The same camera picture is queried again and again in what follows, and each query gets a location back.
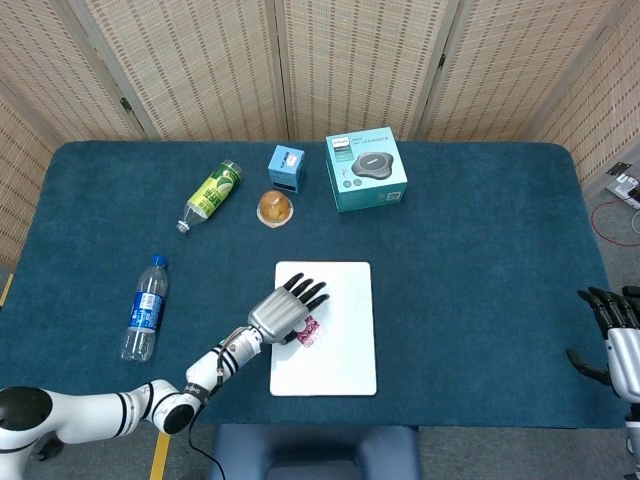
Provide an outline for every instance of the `red cable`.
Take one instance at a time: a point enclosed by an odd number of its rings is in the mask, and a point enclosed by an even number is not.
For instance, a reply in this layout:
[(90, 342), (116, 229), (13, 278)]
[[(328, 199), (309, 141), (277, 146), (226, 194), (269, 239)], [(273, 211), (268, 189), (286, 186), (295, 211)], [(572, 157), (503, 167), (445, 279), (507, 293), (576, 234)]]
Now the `red cable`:
[(602, 233), (595, 222), (595, 215), (596, 212), (598, 210), (600, 210), (601, 207), (604, 207), (605, 205), (611, 205), (613, 203), (618, 203), (618, 202), (624, 202), (626, 200), (631, 199), (631, 197), (627, 197), (627, 198), (615, 198), (613, 200), (609, 200), (607, 202), (602, 202), (600, 205), (596, 206), (592, 211), (591, 211), (591, 226), (593, 227), (593, 231), (596, 232), (600, 237), (604, 238), (607, 242), (609, 243), (613, 243), (614, 245), (618, 245), (619, 247), (640, 247), (640, 243), (620, 243), (612, 238), (607, 237), (604, 233)]

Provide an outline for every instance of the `blue label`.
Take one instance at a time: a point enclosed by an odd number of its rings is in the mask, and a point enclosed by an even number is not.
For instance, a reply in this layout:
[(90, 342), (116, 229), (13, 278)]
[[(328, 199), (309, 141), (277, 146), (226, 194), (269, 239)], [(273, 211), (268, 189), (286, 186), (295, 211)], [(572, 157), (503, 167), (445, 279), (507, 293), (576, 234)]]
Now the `blue label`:
[(162, 297), (155, 293), (136, 293), (131, 310), (129, 326), (134, 328), (150, 328), (155, 330), (160, 316)]

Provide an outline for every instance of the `blue tablecloth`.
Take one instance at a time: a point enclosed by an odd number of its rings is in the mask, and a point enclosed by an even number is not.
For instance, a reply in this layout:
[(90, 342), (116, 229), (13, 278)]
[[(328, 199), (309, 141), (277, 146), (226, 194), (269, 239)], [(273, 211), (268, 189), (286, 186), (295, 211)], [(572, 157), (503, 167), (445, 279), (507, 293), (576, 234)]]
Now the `blue tablecloth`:
[[(293, 219), (256, 218), (270, 143), (80, 142), (49, 168), (5, 310), (0, 386), (130, 390), (184, 372), (273, 287), (280, 260), (371, 264), (378, 393), (275, 398), (270, 352), (214, 397), (216, 422), (620, 426), (626, 406), (564, 349), (604, 364), (575, 291), (607, 286), (569, 154), (525, 143), (399, 143), (402, 203), (338, 214), (323, 143), (290, 194)], [(245, 179), (188, 235), (185, 200), (220, 161)], [(171, 287), (153, 359), (118, 359), (138, 275), (153, 253)]]

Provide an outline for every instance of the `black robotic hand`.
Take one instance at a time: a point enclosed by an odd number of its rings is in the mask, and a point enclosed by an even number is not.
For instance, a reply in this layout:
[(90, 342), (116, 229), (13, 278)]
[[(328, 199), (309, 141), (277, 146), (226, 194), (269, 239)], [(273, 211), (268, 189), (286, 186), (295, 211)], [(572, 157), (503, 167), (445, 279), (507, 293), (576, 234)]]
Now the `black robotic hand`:
[(609, 369), (587, 365), (574, 349), (567, 349), (571, 364), (583, 375), (613, 387), (631, 404), (640, 403), (640, 303), (594, 287), (579, 290), (600, 327), (607, 349)]

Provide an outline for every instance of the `teal box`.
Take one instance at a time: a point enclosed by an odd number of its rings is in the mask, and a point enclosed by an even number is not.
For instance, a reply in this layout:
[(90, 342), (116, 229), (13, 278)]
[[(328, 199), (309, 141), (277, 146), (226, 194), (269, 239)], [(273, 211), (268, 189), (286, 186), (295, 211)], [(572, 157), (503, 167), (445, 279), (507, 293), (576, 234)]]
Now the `teal box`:
[(407, 176), (389, 127), (327, 137), (327, 169), (339, 212), (398, 203)]
[(276, 188), (298, 192), (304, 175), (304, 152), (277, 145), (269, 162), (269, 178)]

